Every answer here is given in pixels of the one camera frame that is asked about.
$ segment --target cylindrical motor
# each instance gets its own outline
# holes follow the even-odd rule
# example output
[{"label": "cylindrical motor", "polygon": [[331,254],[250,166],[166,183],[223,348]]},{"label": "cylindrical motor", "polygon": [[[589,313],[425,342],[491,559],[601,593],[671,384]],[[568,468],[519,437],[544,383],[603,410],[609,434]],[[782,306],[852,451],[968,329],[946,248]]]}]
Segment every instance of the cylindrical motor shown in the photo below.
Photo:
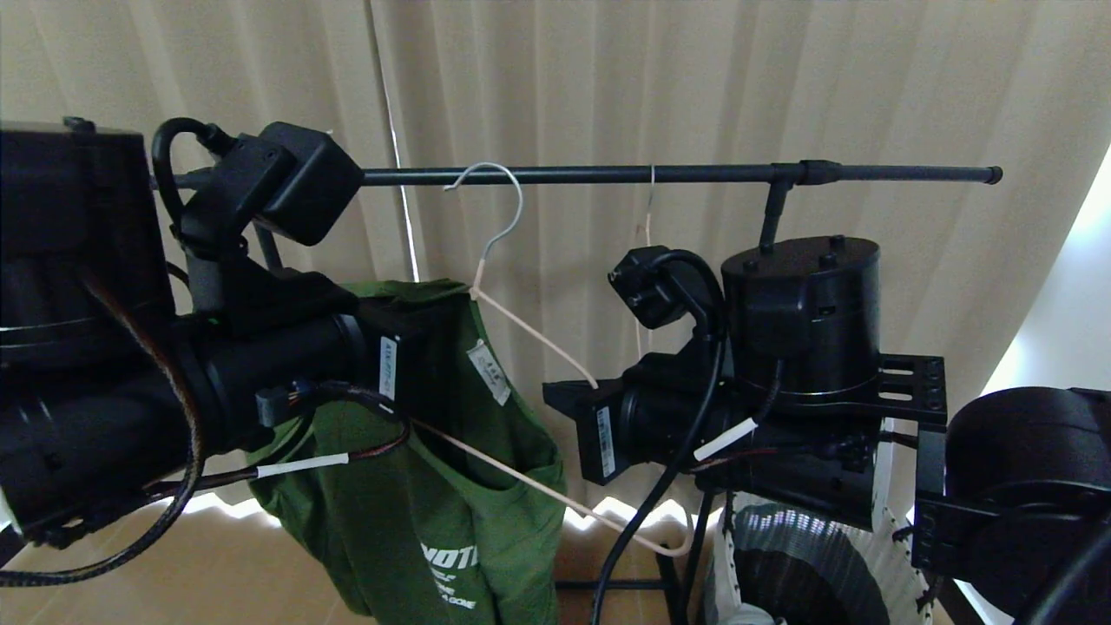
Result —
[{"label": "cylindrical motor", "polygon": [[880,246],[843,235],[791,239],[721,266],[734,375],[757,392],[784,363],[779,402],[829,403],[877,380]]},{"label": "cylindrical motor", "polygon": [[81,268],[143,327],[157,333],[173,320],[142,135],[66,121],[0,129],[4,366],[58,370],[138,353],[81,284]]}]

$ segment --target green shirt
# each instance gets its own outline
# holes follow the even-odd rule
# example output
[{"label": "green shirt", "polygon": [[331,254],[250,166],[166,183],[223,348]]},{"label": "green shirt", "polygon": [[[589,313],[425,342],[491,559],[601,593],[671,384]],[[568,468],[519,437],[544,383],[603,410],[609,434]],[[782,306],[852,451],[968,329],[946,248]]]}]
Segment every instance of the green shirt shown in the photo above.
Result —
[{"label": "green shirt", "polygon": [[[428,346],[437,363],[428,393],[448,401],[439,415],[413,416],[565,490],[559,451],[501,374],[466,284],[374,282],[351,290],[412,309],[443,305],[448,322]],[[274,444],[251,460],[296,425],[280,427]],[[333,403],[317,411],[287,460],[371,447],[397,430],[360,406]],[[558,622],[552,567],[563,506],[419,429],[386,456],[257,480],[251,491],[323,564],[352,612],[384,625]]]}]

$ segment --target white cable label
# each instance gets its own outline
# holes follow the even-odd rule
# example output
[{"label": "white cable label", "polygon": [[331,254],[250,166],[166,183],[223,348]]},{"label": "white cable label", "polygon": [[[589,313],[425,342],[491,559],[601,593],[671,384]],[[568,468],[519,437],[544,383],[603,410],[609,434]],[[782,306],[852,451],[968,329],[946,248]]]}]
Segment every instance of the white cable label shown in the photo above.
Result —
[{"label": "white cable label", "polygon": [[478,345],[467,351],[467,356],[471,360],[474,371],[479,373],[498,405],[504,406],[512,392],[509,389],[509,381],[506,380],[506,373],[494,361],[487,344],[480,339]]},{"label": "white cable label", "polygon": [[314,458],[306,458],[303,461],[293,461],[292,463],[262,465],[261,467],[258,467],[257,471],[259,472],[259,477],[267,477],[270,475],[293,473],[294,471],[327,467],[330,465],[346,465],[349,460],[350,456],[348,454],[332,454],[330,456],[317,456]]},{"label": "white cable label", "polygon": [[602,452],[602,477],[609,477],[618,465],[613,460],[613,431],[610,429],[610,407],[598,412],[598,448]]},{"label": "white cable label", "polygon": [[398,383],[398,343],[390,337],[382,337],[382,347],[378,353],[378,392],[390,399],[397,392]]},{"label": "white cable label", "polygon": [[721,452],[725,447],[729,447],[733,443],[744,438],[750,432],[757,429],[757,422],[752,420],[744,420],[743,422],[734,425],[733,427],[721,433],[717,438],[707,443],[705,445],[694,450],[694,460],[702,462],[710,456]]}]

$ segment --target beige curtain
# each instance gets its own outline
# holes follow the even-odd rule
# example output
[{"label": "beige curtain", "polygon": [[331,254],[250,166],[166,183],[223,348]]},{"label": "beige curtain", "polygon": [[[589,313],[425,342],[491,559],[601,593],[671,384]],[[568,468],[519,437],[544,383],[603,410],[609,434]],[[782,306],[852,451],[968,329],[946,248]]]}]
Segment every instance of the beige curtain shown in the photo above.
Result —
[{"label": "beige curtain", "polygon": [[[6,2],[0,23],[4,119],[82,114],[147,133],[174,114],[231,132],[281,119],[333,130],[366,167],[394,164],[391,117],[406,167],[1001,164],[995,187],[798,189],[780,229],[883,246],[882,347],[945,356],[954,409],[1013,337],[1111,141],[1103,2]],[[186,145],[176,155],[204,162]],[[718,264],[754,244],[764,192],[661,184],[652,241]],[[484,278],[597,376],[637,357],[604,274],[643,243],[647,198],[647,184],[528,188]],[[323,243],[281,249],[337,280],[408,278],[411,255],[422,279],[470,280],[514,204],[510,188],[364,190]],[[608,490],[578,480],[573,427],[540,402],[542,382],[575,372],[484,315],[563,446],[571,493],[635,505],[658,468]],[[678,349],[689,327],[655,333],[654,349]],[[897,511],[912,496],[908,461]],[[674,495],[692,502],[689,483]]]}]

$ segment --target clothing tag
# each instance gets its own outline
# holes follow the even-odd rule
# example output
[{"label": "clothing tag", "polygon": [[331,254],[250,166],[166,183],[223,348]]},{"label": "clothing tag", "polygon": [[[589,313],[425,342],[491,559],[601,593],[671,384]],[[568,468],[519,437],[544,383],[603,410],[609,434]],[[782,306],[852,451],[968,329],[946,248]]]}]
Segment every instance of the clothing tag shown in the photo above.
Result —
[{"label": "clothing tag", "polygon": [[378,392],[397,400],[393,394],[398,383],[398,343],[389,337],[382,337],[382,347],[378,354]]},{"label": "clothing tag", "polygon": [[512,392],[509,390],[509,381],[506,380],[504,372],[493,360],[493,354],[490,353],[487,344],[480,339],[478,345],[467,351],[467,356],[470,357],[471,364],[474,365],[482,382],[487,383],[487,389],[490,390],[490,394],[493,395],[498,405],[504,406]]},{"label": "clothing tag", "polygon": [[602,477],[609,477],[618,465],[613,460],[613,431],[610,430],[610,407],[598,412],[598,447],[602,451]]}]

